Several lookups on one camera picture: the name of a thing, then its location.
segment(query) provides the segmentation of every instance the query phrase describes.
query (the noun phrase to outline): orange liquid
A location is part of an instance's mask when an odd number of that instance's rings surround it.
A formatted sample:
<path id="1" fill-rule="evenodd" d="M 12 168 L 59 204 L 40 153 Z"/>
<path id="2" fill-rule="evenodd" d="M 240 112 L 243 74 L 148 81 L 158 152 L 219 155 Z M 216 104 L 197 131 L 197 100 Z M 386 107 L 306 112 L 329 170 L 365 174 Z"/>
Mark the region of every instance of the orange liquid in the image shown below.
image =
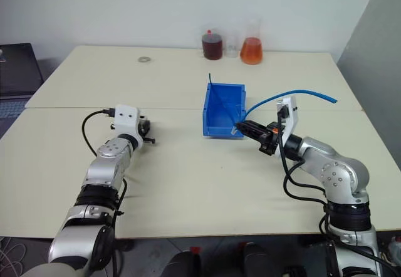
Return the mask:
<path id="1" fill-rule="evenodd" d="M 249 65 L 256 65 L 262 62 L 263 51 L 261 40 L 255 37 L 246 38 L 239 56 L 242 62 Z"/>

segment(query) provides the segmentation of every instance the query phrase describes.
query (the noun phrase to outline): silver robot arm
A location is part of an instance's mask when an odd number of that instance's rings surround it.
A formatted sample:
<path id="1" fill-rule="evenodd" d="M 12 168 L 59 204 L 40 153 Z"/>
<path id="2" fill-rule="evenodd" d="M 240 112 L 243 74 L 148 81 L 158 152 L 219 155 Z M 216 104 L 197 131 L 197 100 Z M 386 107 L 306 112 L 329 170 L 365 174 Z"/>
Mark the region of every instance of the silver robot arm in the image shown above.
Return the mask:
<path id="1" fill-rule="evenodd" d="M 323 142 L 292 134 L 298 121 L 297 110 L 294 97 L 284 98 L 278 103 L 278 112 L 283 113 L 282 121 L 286 123 L 281 138 L 285 157 L 294 161 L 303 159 L 305 162 L 300 168 L 315 177 L 325 189 L 327 231 L 339 239 L 327 244 L 328 276 L 381 276 L 378 262 L 344 248 L 345 245 L 355 246 L 378 256 L 376 230 L 370 222 L 366 191 L 369 181 L 367 168 L 358 160 L 341 156 Z M 238 122 L 236 127 L 245 136 L 260 142 L 261 152 L 281 156 L 278 123 L 264 126 L 247 120 Z"/>
<path id="2" fill-rule="evenodd" d="M 305 137 L 298 155 L 305 160 L 301 169 L 313 175 L 325 188 L 328 230 L 343 243 L 358 246 L 378 257 L 376 230 L 370 222 L 366 186 L 367 168 L 358 160 L 338 154 L 332 147 Z M 329 273 L 343 276 L 351 270 L 382 275 L 381 266 L 369 258 L 330 242 L 327 245 Z"/>
<path id="3" fill-rule="evenodd" d="M 117 136 L 97 150 L 83 180 L 81 192 L 67 213 L 51 243 L 48 264 L 25 273 L 24 277 L 89 276 L 110 261 L 115 241 L 115 220 L 121 214 L 118 191 L 133 152 L 143 146 L 150 122 L 140 110 L 125 105 L 104 110 L 115 117 L 112 128 Z"/>

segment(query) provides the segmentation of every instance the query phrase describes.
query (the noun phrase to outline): gray wall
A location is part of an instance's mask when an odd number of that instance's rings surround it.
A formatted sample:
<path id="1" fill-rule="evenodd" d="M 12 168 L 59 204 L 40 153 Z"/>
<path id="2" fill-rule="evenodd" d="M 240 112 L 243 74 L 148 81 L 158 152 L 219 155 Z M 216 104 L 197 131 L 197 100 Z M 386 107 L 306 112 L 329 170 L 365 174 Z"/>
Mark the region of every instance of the gray wall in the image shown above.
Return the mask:
<path id="1" fill-rule="evenodd" d="M 401 168 L 401 0 L 369 1 L 338 67 Z"/>

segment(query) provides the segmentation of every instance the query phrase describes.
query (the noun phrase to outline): black connector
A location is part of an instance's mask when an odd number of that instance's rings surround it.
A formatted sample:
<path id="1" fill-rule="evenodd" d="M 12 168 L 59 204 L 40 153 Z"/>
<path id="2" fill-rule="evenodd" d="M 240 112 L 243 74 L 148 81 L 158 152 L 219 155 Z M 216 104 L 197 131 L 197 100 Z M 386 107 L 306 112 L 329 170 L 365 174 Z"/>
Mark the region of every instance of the black connector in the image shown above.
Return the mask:
<path id="1" fill-rule="evenodd" d="M 288 106 L 287 105 L 282 106 L 278 113 L 280 113 L 280 116 L 283 119 L 289 117 Z"/>
<path id="2" fill-rule="evenodd" d="M 278 145 L 278 123 L 271 122 L 267 126 L 260 125 L 252 120 L 246 120 L 245 122 L 237 122 L 236 128 L 245 136 L 258 141 L 261 144 L 259 150 L 262 153 L 272 156 Z M 302 138 L 294 134 L 288 137 L 288 140 L 284 146 L 285 156 L 288 159 L 298 161 L 298 149 L 302 142 Z"/>
<path id="3" fill-rule="evenodd" d="M 109 117 L 114 117 L 115 108 L 103 109 L 103 113 L 107 114 Z"/>
<path id="4" fill-rule="evenodd" d="M 150 130 L 150 120 L 146 120 L 144 118 L 144 116 L 141 116 L 138 124 L 138 133 L 141 135 L 141 137 L 146 136 Z"/>
<path id="5" fill-rule="evenodd" d="M 151 144 L 156 143 L 156 139 L 154 139 L 154 138 L 148 138 L 148 137 L 142 137 L 142 138 L 143 138 L 143 142 L 150 142 Z"/>

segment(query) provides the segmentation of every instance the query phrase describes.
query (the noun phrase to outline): blue tube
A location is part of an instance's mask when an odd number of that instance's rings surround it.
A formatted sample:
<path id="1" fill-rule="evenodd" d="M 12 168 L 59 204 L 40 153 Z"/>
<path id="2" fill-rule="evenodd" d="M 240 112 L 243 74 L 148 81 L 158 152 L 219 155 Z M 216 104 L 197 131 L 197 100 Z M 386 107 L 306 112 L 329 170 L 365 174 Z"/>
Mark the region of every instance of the blue tube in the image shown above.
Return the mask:
<path id="1" fill-rule="evenodd" d="M 261 101 L 260 103 L 257 103 L 255 106 L 251 107 L 245 113 L 245 115 L 242 117 L 241 121 L 243 122 L 249 113 L 251 113 L 257 107 L 263 105 L 264 103 L 270 102 L 271 100 L 275 100 L 276 98 L 283 97 L 285 95 L 290 95 L 290 94 L 295 94 L 295 93 L 305 93 L 305 94 L 314 95 L 316 97 L 320 97 L 320 98 L 322 98 L 324 100 L 327 100 L 328 102 L 331 102 L 331 103 L 336 103 L 337 102 L 337 100 L 335 98 L 329 97 L 328 95 L 324 95 L 322 93 L 318 93 L 318 92 L 315 92 L 315 91 L 310 91 L 310 90 L 291 90 L 291 91 L 287 91 L 287 92 L 284 92 L 284 93 L 277 94 L 277 95 L 275 95 L 273 97 L 269 97 L 269 98 Z"/>

